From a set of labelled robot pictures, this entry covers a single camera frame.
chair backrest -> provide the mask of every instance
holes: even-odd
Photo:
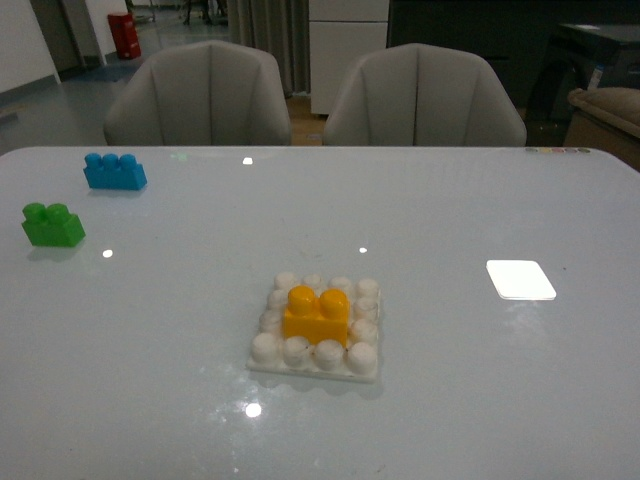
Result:
[[[291,123],[275,58],[214,40],[150,56],[104,134],[109,145],[289,145]]]
[[[524,146],[522,118],[477,55],[408,44],[358,58],[325,125],[325,145]]]

green building block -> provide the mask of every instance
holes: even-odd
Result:
[[[69,213],[62,203],[46,208],[30,203],[22,213],[26,218],[22,228],[34,247],[75,247],[85,237],[78,215]]]

white card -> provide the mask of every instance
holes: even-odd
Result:
[[[537,262],[489,260],[487,271],[500,297],[507,300],[553,300],[556,291]]]

white cabinet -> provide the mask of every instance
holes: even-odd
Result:
[[[387,44],[389,0],[309,0],[311,112],[329,114],[347,66]]]

toy building block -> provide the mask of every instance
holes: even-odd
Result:
[[[61,203],[47,208],[30,203],[22,213],[26,218],[22,228],[34,247],[75,247],[85,237],[78,215],[69,213]]]
[[[147,184],[142,165],[131,154],[118,158],[113,153],[101,157],[90,153],[84,157],[84,175],[91,188],[141,190]]]
[[[312,345],[335,340],[347,346],[349,299],[342,290],[326,290],[318,298],[311,287],[298,285],[288,297],[282,323],[284,338],[302,336]]]
[[[354,286],[336,277],[325,286],[317,274],[300,281],[293,273],[280,273],[251,342],[247,367],[373,383],[378,377],[379,319],[375,280]]]

